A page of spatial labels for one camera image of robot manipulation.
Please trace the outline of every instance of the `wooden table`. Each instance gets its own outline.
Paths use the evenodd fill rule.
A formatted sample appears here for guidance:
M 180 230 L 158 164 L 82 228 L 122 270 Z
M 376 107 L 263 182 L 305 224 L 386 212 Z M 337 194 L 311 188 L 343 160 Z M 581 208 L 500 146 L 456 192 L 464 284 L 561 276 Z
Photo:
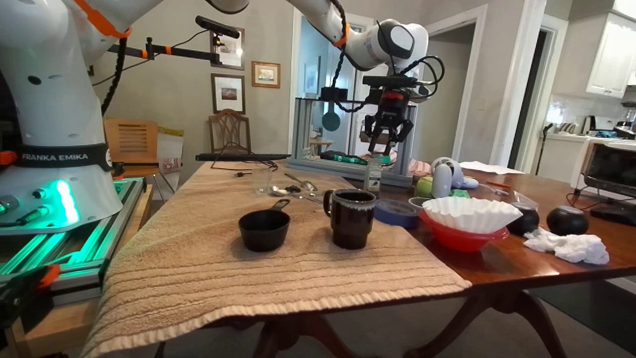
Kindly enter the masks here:
M 547 226 L 545 216 L 551 208 L 559 204 L 569 204 L 567 194 L 571 192 L 571 186 L 567 186 L 565 182 L 529 174 L 472 174 L 476 174 L 482 182 L 488 182 L 490 186 L 502 186 L 509 194 L 517 190 L 537 200 L 543 226 Z M 388 186 L 384 186 L 384 190 L 386 192 L 382 192 L 382 196 L 406 198 L 410 194 L 410 190 L 392 190 Z M 464 278 L 474 282 L 474 288 L 464 292 L 466 303 L 460 307 L 460 311 L 448 323 L 448 327 L 442 329 L 440 335 L 434 337 L 430 343 L 410 349 L 406 351 L 406 355 L 440 353 L 488 307 L 496 307 L 506 313 L 521 313 L 539 331 L 551 355 L 565 355 L 565 349 L 559 341 L 559 333 L 555 331 L 549 313 L 537 298 L 527 294 L 527 288 L 636 274 L 636 240 L 633 238 L 636 230 L 633 226 L 607 222 L 591 216 L 591 232 L 599 234 L 611 252 L 611 262 L 607 266 L 571 264 L 553 254 L 535 252 L 527 248 L 523 244 L 523 238 L 519 236 L 508 236 L 504 240 L 490 242 L 478 254 L 456 254 L 438 246 L 430 238 L 426 228 L 420 226 L 412 230 L 412 234 L 420 238 L 432 252 L 436 252 L 448 266 L 452 266 Z M 261 333 L 255 355 L 277 355 L 279 349 L 293 345 L 299 339 L 299 335 L 319 337 L 335 355 L 356 355 L 347 347 L 347 341 L 343 341 L 321 315 L 325 311 L 293 313 L 295 319 L 285 315 L 261 315 L 259 319 L 265 319 L 267 323 Z
M 567 196 L 573 190 L 565 182 L 531 174 L 472 174 L 492 186 L 502 186 L 508 192 L 519 190 L 537 200 L 543 226 L 547 226 L 549 210 L 569 204 Z M 591 202 L 575 198 L 573 204 L 587 206 Z M 450 254 L 424 230 L 414 230 L 446 264 L 472 280 L 474 288 L 468 290 L 466 303 L 448 327 L 430 343 L 408 351 L 408 355 L 436 355 L 488 307 L 521 313 L 539 331 L 551 355 L 565 355 L 549 313 L 537 298 L 527 294 L 527 288 L 636 274 L 636 228 L 591 216 L 589 232 L 599 234 L 607 244 L 611 252 L 607 266 L 571 264 L 553 254 L 535 252 L 523 246 L 519 236 L 490 242 L 480 254 Z

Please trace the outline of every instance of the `kitchen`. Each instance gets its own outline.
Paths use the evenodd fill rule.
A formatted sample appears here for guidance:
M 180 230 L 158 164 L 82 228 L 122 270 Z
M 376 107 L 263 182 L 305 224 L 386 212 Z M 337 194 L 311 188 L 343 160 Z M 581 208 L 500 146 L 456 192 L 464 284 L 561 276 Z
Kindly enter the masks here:
M 591 142 L 635 138 L 635 41 L 635 1 L 573 1 L 539 138 L 537 174 L 577 186 L 583 154 Z

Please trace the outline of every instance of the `red bowl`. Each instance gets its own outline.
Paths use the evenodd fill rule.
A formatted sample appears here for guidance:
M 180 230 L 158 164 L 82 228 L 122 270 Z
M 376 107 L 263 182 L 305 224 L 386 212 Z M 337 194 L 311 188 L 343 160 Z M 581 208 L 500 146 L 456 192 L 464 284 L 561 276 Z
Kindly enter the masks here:
M 492 240 L 502 240 L 508 236 L 506 226 L 502 230 L 496 230 L 490 234 L 476 234 L 476 232 L 466 232 L 466 230 L 446 226 L 446 224 L 434 220 L 430 214 L 426 214 L 426 210 L 420 210 L 418 216 L 430 228 L 432 238 L 436 242 L 440 242 L 442 246 L 456 250 L 456 252 L 478 252 L 478 250 L 482 250 L 484 244 L 488 244 Z

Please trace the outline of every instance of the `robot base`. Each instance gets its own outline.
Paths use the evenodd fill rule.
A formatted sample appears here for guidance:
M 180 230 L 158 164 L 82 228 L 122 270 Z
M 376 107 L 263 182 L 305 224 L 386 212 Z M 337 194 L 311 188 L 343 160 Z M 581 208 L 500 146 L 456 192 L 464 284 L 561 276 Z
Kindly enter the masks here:
M 11 166 L 0 174 L 0 236 L 62 232 L 120 208 L 114 178 L 98 164 Z

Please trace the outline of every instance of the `red object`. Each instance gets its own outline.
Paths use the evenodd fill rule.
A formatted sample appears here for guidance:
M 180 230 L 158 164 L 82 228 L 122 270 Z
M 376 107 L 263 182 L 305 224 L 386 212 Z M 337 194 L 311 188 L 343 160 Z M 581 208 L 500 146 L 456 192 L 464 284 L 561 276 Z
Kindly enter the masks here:
M 0 150 L 0 166 L 9 166 L 19 160 L 17 150 Z
M 418 216 L 430 228 L 432 238 L 442 246 L 456 250 L 456 252 L 478 252 L 484 244 L 492 240 L 502 240 L 508 236 L 508 228 L 490 232 L 490 234 L 474 234 L 466 230 L 458 230 L 434 220 L 426 210 L 420 210 Z
M 384 99 L 388 99 L 388 101 L 404 101 L 404 93 L 400 93 L 400 91 L 386 91 L 386 93 L 384 93 Z

